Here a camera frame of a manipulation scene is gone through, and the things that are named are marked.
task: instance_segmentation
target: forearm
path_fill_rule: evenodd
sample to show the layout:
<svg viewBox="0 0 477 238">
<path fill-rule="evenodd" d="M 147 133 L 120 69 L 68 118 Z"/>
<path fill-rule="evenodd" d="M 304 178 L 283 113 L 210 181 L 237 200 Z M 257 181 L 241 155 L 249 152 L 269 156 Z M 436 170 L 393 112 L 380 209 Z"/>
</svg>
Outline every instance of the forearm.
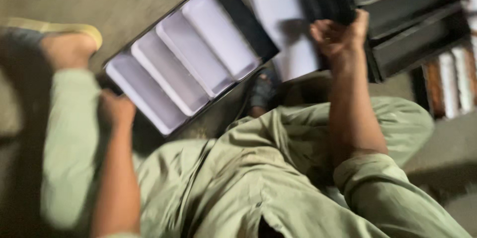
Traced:
<svg viewBox="0 0 477 238">
<path fill-rule="evenodd" d="M 341 56 L 333 69 L 330 135 L 334 165 L 357 155 L 387 154 L 385 138 L 369 97 L 364 50 L 353 49 Z"/>
<path fill-rule="evenodd" d="M 134 173 L 131 126 L 116 125 L 103 163 L 92 222 L 92 237 L 140 233 L 140 191 Z"/>
</svg>

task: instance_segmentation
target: foot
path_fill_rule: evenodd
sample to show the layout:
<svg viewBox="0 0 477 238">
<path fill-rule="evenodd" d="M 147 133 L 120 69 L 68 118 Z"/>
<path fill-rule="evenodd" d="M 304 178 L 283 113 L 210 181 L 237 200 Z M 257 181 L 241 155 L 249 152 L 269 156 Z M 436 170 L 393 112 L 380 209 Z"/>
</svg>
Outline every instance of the foot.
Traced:
<svg viewBox="0 0 477 238">
<path fill-rule="evenodd" d="M 103 42 L 86 24 L 59 24 L 24 18 L 0 19 L 0 35 L 25 47 L 40 49 L 54 71 L 87 68 L 88 59 Z"/>
<path fill-rule="evenodd" d="M 56 72 L 69 68 L 88 68 L 88 60 L 97 51 L 94 39 L 84 33 L 46 34 L 41 50 Z"/>
<path fill-rule="evenodd" d="M 260 70 L 250 96 L 250 116 L 258 118 L 268 112 L 270 100 L 275 96 L 278 81 L 271 69 Z"/>
</svg>

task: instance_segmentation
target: white compartment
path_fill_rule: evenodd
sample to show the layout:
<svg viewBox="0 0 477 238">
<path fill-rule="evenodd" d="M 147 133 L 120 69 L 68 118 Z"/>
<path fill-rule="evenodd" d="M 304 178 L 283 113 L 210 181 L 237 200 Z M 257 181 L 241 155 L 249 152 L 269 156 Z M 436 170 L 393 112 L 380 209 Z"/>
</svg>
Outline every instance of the white compartment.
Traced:
<svg viewBox="0 0 477 238">
<path fill-rule="evenodd" d="M 187 116 L 197 113 L 209 101 L 205 90 L 155 32 L 134 42 L 131 52 Z"/>
<path fill-rule="evenodd" d="M 189 0 L 181 10 L 235 80 L 259 66 L 257 56 L 217 0 Z"/>
<path fill-rule="evenodd" d="M 156 32 L 210 97 L 216 97 L 233 83 L 227 70 L 181 12 L 160 21 Z"/>
<path fill-rule="evenodd" d="M 116 55 L 107 64 L 106 73 L 164 135 L 188 118 L 131 55 Z"/>
</svg>

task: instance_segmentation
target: white sheet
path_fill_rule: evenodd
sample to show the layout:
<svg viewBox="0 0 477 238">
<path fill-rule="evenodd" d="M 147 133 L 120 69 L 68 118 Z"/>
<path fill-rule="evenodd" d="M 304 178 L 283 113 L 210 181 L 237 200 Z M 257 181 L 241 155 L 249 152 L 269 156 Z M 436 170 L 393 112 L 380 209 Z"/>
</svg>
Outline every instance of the white sheet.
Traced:
<svg viewBox="0 0 477 238">
<path fill-rule="evenodd" d="M 273 62 L 282 81 L 303 76 L 320 68 L 314 44 L 303 32 L 308 30 L 308 23 L 304 19 L 300 0 L 250 0 L 250 2 L 265 31 L 280 49 Z"/>
<path fill-rule="evenodd" d="M 450 52 L 439 55 L 442 91 L 444 93 L 445 116 L 453 119 L 459 115 L 459 93 L 457 88 L 456 66 Z"/>
</svg>

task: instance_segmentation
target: gray floor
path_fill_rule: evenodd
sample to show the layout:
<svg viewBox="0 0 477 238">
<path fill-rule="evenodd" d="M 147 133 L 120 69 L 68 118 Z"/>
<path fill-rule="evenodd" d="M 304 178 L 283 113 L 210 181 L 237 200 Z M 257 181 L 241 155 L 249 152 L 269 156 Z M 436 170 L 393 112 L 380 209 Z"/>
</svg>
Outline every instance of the gray floor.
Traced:
<svg viewBox="0 0 477 238">
<path fill-rule="evenodd" d="M 181 0 L 0 0 L 1 16 L 20 16 L 56 22 L 81 22 L 96 26 L 104 45 L 90 68 L 99 73 L 102 64 L 145 27 Z M 48 235 L 38 215 L 41 148 L 48 110 L 48 75 L 44 65 L 25 54 L 18 61 L 0 64 L 0 237 Z M 17 75 L 29 68 L 31 75 Z M 383 85 L 371 85 L 373 95 L 413 99 L 406 74 Z M 233 119 L 229 104 L 238 110 L 243 95 L 230 95 L 201 117 L 181 136 L 209 137 Z M 224 123 L 217 125 L 217 116 Z M 477 113 L 452 121 L 440 121 L 429 143 L 406 166 L 409 173 L 431 172 L 477 160 Z"/>
</svg>

